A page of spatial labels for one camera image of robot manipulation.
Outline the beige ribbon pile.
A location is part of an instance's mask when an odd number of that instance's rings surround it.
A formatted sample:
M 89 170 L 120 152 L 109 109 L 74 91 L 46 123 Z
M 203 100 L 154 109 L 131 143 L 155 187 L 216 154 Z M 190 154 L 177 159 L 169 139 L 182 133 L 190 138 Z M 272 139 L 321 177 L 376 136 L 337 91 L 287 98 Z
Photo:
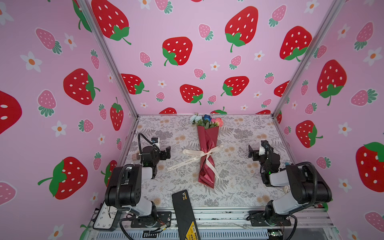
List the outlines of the beige ribbon pile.
M 195 150 L 184 149 L 183 150 L 183 154 L 187 155 L 187 156 L 192 156 L 192 158 L 167 168 L 167 172 L 174 171 L 174 170 L 176 170 L 178 168 L 181 168 L 183 166 L 186 166 L 188 164 L 197 162 L 197 161 L 201 160 L 201 158 L 203 158 L 203 160 L 206 161 L 206 164 L 207 164 L 208 168 L 213 171 L 213 173 L 215 174 L 216 177 L 220 178 L 218 171 L 213 166 L 213 164 L 211 164 L 211 162 L 209 161 L 209 157 L 211 157 L 213 153 L 217 153 L 217 152 L 222 151 L 223 148 L 224 148 L 223 145 L 219 145 L 219 146 L 216 146 L 216 147 L 210 149 L 207 153 L 205 153 L 203 151 L 195 151 Z

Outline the white fake flower stem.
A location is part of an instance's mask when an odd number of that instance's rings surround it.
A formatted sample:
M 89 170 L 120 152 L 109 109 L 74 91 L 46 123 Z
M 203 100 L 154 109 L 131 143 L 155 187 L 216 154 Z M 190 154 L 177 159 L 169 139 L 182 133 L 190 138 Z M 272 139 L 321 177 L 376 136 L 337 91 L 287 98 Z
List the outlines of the white fake flower stem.
M 190 123 L 192 125 L 196 125 L 196 126 L 203 127 L 205 129 L 209 129 L 211 127 L 212 122 L 204 121 L 203 117 L 204 117 L 204 115 L 198 115 L 198 114 L 192 115 L 190 117 Z

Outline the dark red wrapping paper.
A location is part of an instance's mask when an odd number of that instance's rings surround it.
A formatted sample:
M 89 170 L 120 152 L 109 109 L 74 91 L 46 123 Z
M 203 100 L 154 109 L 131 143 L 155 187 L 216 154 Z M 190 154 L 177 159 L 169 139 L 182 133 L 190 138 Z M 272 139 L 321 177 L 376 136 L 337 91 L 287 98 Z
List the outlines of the dark red wrapping paper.
M 215 173 L 215 162 L 208 152 L 217 146 L 219 127 L 205 129 L 203 126 L 198 126 L 197 129 L 200 148 L 205 154 L 200 160 L 198 181 L 213 189 L 217 174 Z

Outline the large pink fake rose stem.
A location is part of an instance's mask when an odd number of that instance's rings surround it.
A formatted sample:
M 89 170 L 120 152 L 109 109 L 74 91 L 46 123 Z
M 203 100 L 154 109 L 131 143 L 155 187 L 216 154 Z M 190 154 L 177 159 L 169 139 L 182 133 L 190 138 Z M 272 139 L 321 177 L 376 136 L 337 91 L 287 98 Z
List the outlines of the large pink fake rose stem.
M 224 125 L 224 122 L 221 118 L 216 118 L 215 119 L 215 125 L 218 127 L 222 127 Z

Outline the blue fake rose stem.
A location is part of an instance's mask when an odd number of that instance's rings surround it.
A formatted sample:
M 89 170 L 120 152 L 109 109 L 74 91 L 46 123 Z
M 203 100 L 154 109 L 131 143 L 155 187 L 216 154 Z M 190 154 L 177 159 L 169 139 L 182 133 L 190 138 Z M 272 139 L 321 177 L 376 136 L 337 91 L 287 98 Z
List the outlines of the blue fake rose stem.
M 204 115 L 203 120 L 204 120 L 204 121 L 211 122 L 211 121 L 212 121 L 212 117 L 209 116 L 209 115 Z

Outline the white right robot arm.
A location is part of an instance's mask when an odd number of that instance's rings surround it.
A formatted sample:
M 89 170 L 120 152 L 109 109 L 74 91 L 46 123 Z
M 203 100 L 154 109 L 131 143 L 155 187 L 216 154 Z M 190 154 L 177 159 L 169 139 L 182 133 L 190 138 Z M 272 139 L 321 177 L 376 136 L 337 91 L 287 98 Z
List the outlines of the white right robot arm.
M 280 155 L 266 140 L 261 141 L 258 150 L 249 147 L 248 157 L 260 163 L 260 175 L 266 187 L 289 187 L 284 196 L 269 201 L 264 211 L 249 212 L 246 220 L 253 227 L 290 226 L 294 213 L 331 201 L 332 191 L 312 163 L 290 164 L 281 168 Z

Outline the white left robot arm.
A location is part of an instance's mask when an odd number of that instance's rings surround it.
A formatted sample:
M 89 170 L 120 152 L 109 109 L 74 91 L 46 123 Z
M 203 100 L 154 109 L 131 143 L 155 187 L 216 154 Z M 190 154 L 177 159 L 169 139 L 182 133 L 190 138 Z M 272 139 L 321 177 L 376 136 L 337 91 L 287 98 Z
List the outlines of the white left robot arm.
M 160 149 L 159 138 L 148 139 L 138 133 L 148 146 L 139 147 L 139 164 L 126 164 L 115 167 L 108 180 L 105 199 L 93 228 L 95 230 L 113 231 L 119 227 L 127 239 L 132 239 L 124 228 L 130 222 L 132 228 L 150 228 L 149 235 L 157 235 L 170 227 L 171 212 L 158 212 L 154 202 L 142 197 L 142 182 L 153 180 L 158 172 L 158 163 L 171 157 L 171 148 Z

